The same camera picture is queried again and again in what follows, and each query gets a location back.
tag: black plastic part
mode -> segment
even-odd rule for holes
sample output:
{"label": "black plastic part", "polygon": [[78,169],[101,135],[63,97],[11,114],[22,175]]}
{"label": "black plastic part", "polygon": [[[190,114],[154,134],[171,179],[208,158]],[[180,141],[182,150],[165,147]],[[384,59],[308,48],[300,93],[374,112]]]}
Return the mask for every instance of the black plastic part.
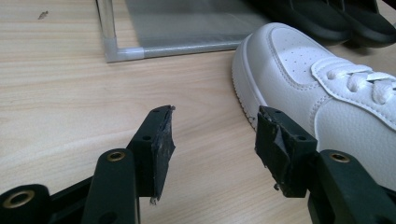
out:
{"label": "black plastic part", "polygon": [[0,223],[47,223],[49,205],[50,195],[45,186],[19,186],[0,195]]}
{"label": "black plastic part", "polygon": [[286,197],[305,197],[317,140],[283,112],[260,106],[256,152]]}
{"label": "black plastic part", "polygon": [[92,177],[53,194],[49,224],[80,223]]}
{"label": "black plastic part", "polygon": [[335,213],[334,223],[396,223],[396,205],[351,155],[323,150],[317,172]]}
{"label": "black plastic part", "polygon": [[286,197],[304,197],[314,224],[396,224],[395,192],[351,155],[316,152],[316,139],[283,112],[260,107],[256,151]]}
{"label": "black plastic part", "polygon": [[175,150],[170,105],[151,110],[127,148],[134,153],[137,191],[140,197],[160,200],[169,161]]}
{"label": "black plastic part", "polygon": [[273,21],[286,23],[323,45],[352,38],[349,23],[323,0],[249,0]]}
{"label": "black plastic part", "polygon": [[113,149],[100,156],[81,224],[139,223],[134,179],[134,155]]}

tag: metal frame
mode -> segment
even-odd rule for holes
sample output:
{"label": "metal frame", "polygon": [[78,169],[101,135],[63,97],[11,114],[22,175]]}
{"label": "metal frame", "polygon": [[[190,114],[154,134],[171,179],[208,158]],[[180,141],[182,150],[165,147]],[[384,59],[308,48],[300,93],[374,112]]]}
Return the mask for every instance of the metal frame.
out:
{"label": "metal frame", "polygon": [[105,46],[106,61],[108,63],[117,63],[144,59],[145,52],[141,47],[119,49],[114,24],[113,1],[96,0],[96,3],[102,26],[102,38]]}

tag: wooden table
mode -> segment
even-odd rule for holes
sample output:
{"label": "wooden table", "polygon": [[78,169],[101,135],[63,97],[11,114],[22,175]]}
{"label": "wooden table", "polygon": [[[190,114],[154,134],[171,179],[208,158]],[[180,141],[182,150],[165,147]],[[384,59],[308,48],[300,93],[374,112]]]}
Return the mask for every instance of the wooden table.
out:
{"label": "wooden table", "polygon": [[[126,7],[114,5],[120,45],[133,46]],[[330,50],[396,74],[395,45]],[[142,223],[309,223],[306,199],[274,190],[254,152],[255,133],[233,89],[233,54],[105,63],[93,0],[2,1],[0,192],[71,186],[93,174],[103,152],[126,147],[150,109],[174,105],[177,148],[157,206],[141,199]]]}

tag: sneaker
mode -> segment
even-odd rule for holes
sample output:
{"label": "sneaker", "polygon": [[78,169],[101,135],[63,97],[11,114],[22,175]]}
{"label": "sneaker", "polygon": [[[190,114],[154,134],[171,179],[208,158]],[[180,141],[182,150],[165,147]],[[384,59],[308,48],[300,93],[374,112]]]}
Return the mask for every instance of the sneaker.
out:
{"label": "sneaker", "polygon": [[236,50],[233,84],[254,128],[260,105],[279,109],[318,139],[318,151],[351,154],[379,185],[396,190],[396,77],[269,23]]}

